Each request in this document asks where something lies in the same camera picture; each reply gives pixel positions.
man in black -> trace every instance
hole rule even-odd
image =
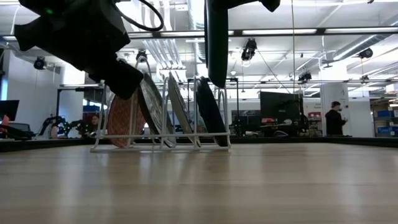
[[[325,115],[327,136],[343,135],[343,125],[347,121],[341,119],[339,111],[341,111],[340,103],[337,101],[332,102],[331,110]]]

white column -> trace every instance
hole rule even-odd
[[[344,62],[336,62],[331,68],[321,69],[320,79],[322,80],[347,80],[347,68]],[[341,103],[340,112],[342,119],[349,120],[349,104],[348,104],[348,86],[347,83],[327,83],[320,87],[321,104],[322,104],[322,130],[326,135],[326,118],[325,114],[330,111],[331,103],[338,101]],[[343,134],[351,135],[351,123],[343,126]]]
[[[61,76],[61,83],[66,85],[84,84],[85,82],[85,72],[77,70],[71,65],[62,68]],[[60,94],[59,115],[64,117],[68,122],[82,119],[83,97],[83,92],[63,90]],[[78,133],[71,131],[69,137],[78,137]]]

fluorescent light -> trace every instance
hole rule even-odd
[[[61,87],[100,87],[100,84],[65,84],[60,85]]]
[[[203,37],[205,31],[181,31],[181,32],[162,32],[162,37]]]
[[[204,43],[205,40],[202,39],[190,39],[190,40],[186,40],[186,43]]]
[[[10,35],[2,36],[2,38],[6,41],[16,41],[17,40],[15,36],[10,36]]]
[[[277,35],[277,34],[314,34],[316,29],[270,29],[270,30],[244,30],[243,35]]]
[[[133,32],[129,33],[130,38],[148,38],[153,37],[151,32]]]
[[[18,1],[0,1],[0,6],[19,6]]]
[[[398,27],[375,27],[375,28],[336,28],[326,29],[326,34],[340,34],[340,33],[360,33],[360,32],[395,32]]]

person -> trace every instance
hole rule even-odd
[[[341,104],[337,101],[331,103],[331,110],[326,113],[326,135],[327,136],[342,136],[343,125],[347,120],[343,120],[339,111]]]
[[[98,122],[100,121],[100,117],[98,115],[93,115],[91,117],[91,123],[87,126],[87,131],[85,133],[86,136],[89,136],[91,133],[94,133],[98,129]]]

dish rack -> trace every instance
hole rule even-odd
[[[147,62],[146,58],[143,59],[148,67],[148,71],[150,73],[149,63]],[[223,100],[223,109],[224,109],[224,126],[226,132],[224,133],[197,133],[198,127],[198,105],[197,105],[197,79],[194,78],[194,85],[193,85],[193,113],[194,113],[194,122],[193,122],[193,134],[176,134],[175,133],[175,120],[173,119],[173,134],[167,134],[167,116],[169,115],[167,112],[168,102],[169,102],[169,94],[167,93],[168,89],[168,79],[169,77],[165,77],[162,89],[162,130],[160,134],[132,134],[133,127],[136,127],[136,118],[138,114],[138,107],[133,107],[131,103],[130,109],[130,121],[129,121],[129,134],[127,135],[107,135],[106,134],[106,125],[108,122],[108,110],[104,110],[103,105],[107,102],[106,99],[106,90],[107,86],[104,86],[104,91],[101,98],[101,107],[99,111],[99,129],[96,132],[96,141],[94,146],[90,149],[90,152],[128,152],[128,151],[208,151],[208,150],[227,150],[231,149],[231,141],[229,140],[229,125],[228,125],[228,98],[227,98],[227,91],[226,87],[223,90],[218,89],[218,108],[221,106],[221,99]],[[198,146],[195,144],[199,137],[205,136],[226,136],[228,141],[228,146],[221,147],[214,144],[201,144]],[[194,142],[190,144],[179,144],[177,141],[172,147],[165,146],[164,138],[167,137],[193,137]],[[127,146],[126,147],[112,147],[106,146],[105,148],[100,145],[100,139],[112,139],[112,138],[128,138]],[[135,143],[133,139],[140,139],[140,138],[148,138],[152,140],[152,143]],[[155,139],[160,139],[160,143],[156,143]]]

